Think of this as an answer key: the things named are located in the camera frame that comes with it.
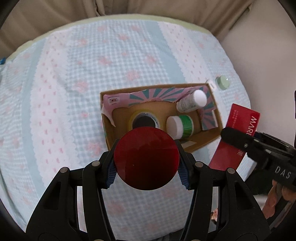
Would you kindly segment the person's right hand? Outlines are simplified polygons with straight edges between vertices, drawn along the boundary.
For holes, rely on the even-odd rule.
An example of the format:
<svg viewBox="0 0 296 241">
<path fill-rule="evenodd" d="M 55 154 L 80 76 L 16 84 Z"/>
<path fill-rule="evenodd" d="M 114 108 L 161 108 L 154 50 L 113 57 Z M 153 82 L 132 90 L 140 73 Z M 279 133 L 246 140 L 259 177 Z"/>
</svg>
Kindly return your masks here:
<svg viewBox="0 0 296 241">
<path fill-rule="evenodd" d="M 284 198 L 286 201 L 295 201 L 295 192 L 293 190 L 288 189 L 285 186 L 282 186 L 280 191 L 277 191 L 277 182 L 273 180 L 273 187 L 269 191 L 267 195 L 267 200 L 264 204 L 264 207 L 262 209 L 262 212 L 266 219 L 272 217 L 275 213 L 275 205 L 278 202 L 278 199 L 280 198 L 280 195 Z"/>
</svg>

